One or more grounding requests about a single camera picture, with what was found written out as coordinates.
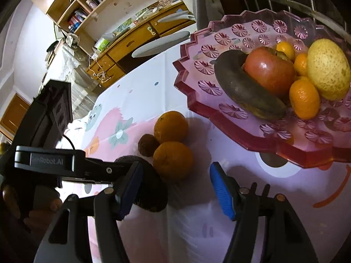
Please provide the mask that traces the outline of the left hand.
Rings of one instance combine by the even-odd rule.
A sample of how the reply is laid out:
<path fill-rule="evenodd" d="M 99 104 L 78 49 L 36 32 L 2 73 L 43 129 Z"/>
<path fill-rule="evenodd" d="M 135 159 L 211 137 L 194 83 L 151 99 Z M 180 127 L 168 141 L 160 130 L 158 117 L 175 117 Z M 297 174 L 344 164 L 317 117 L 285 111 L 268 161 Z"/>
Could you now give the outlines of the left hand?
<path fill-rule="evenodd" d="M 11 185 L 2 188 L 2 197 L 12 215 L 40 242 L 63 202 L 59 194 L 47 187 L 35 187 L 28 192 L 17 191 Z"/>

